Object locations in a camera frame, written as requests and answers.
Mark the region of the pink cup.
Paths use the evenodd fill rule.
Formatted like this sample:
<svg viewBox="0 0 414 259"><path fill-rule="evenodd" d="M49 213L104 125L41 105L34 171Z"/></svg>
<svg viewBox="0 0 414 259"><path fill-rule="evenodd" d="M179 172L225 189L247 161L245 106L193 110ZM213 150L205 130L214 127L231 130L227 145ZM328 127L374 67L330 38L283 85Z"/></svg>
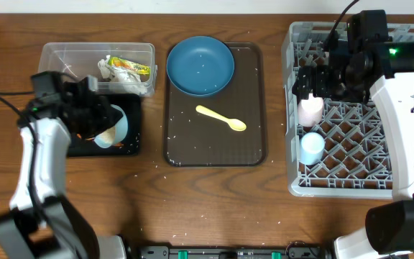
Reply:
<svg viewBox="0 0 414 259"><path fill-rule="evenodd" d="M313 127L322 120L323 98L314 97L301 99L298 104L298 123L303 127Z"/></svg>

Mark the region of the light blue rice bowl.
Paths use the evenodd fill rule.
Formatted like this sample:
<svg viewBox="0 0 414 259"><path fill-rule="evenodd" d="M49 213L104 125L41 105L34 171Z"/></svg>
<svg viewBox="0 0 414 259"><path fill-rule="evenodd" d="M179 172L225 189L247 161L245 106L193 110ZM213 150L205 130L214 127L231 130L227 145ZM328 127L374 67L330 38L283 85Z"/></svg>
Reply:
<svg viewBox="0 0 414 259"><path fill-rule="evenodd" d="M121 142L127 136L129 128L127 116L125 115L124 110L114 104L112 104L111 107L120 111L122 118L113 127L107 129L105 132L102 132L94 138L93 141L103 149L109 148Z"/></svg>

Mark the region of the white tissue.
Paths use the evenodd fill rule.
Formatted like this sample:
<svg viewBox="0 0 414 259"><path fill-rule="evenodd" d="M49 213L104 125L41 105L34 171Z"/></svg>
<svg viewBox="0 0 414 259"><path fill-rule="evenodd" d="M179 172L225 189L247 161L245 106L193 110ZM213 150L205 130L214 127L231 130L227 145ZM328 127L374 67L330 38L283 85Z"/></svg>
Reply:
<svg viewBox="0 0 414 259"><path fill-rule="evenodd" d="M118 90L124 93L144 95L147 93L147 87L142 85L142 76L130 71L113 69L107 64L110 55L106 59L98 61L98 69L105 81L118 83Z"/></svg>

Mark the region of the yellow green snack wrapper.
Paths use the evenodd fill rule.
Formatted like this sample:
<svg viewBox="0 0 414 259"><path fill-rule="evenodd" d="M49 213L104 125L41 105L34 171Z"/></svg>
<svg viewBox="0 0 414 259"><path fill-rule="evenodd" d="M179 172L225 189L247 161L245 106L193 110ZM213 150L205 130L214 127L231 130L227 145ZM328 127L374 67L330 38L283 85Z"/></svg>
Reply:
<svg viewBox="0 0 414 259"><path fill-rule="evenodd" d="M116 56L110 56L107 61L107 64L110 65L113 69L130 71L138 75L149 76L151 73L151 68L147 65L135 63L130 60L126 60Z"/></svg>

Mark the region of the light blue cup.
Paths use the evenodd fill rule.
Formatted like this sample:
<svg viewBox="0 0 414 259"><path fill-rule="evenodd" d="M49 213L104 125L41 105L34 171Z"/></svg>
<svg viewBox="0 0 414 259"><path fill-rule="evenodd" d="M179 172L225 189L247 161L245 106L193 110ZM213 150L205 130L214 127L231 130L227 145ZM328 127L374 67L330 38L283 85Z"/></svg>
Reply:
<svg viewBox="0 0 414 259"><path fill-rule="evenodd" d="M317 132L309 132L300 140L300 162L314 165L321 161L325 148L324 138Z"/></svg>

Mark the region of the orange carrot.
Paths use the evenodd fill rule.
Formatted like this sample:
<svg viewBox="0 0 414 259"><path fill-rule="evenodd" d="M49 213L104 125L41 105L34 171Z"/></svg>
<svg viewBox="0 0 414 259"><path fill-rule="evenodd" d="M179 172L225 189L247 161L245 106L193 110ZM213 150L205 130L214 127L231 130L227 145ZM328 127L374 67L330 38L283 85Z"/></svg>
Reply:
<svg viewBox="0 0 414 259"><path fill-rule="evenodd" d="M102 133L100 135L97 135L94 138L83 138L81 135L77 134L76 137L78 137L80 140L85 141L92 141L100 148L106 149L110 147L121 147L123 144L121 142L116 141L115 135L109 134L109 133Z"/></svg>

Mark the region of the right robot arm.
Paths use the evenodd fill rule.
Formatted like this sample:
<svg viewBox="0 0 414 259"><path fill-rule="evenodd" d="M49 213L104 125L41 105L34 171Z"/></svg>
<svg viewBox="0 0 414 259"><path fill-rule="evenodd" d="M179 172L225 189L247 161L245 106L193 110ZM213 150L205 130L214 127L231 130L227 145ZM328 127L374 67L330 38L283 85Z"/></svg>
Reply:
<svg viewBox="0 0 414 259"><path fill-rule="evenodd" d="M298 103L311 97L374 103L390 156L393 201L370 209L363 228L318 255L407 255L414 253L414 42L395 42L382 10L364 10L346 25L346 40L331 30L324 42L328 63L303 66L292 93Z"/></svg>

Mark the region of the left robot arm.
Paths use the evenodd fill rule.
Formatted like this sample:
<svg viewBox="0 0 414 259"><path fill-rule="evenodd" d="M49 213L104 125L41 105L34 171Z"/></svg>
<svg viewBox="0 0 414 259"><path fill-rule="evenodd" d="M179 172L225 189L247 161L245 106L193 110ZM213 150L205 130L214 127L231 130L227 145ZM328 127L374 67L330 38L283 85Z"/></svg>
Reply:
<svg viewBox="0 0 414 259"><path fill-rule="evenodd" d="M8 258L128 258L119 235L99 237L69 202L65 161L71 136L92 138L122 113L98 95L98 80L58 71L31 77L33 99L14 108L23 143L19 180L9 211L0 214L0 246Z"/></svg>

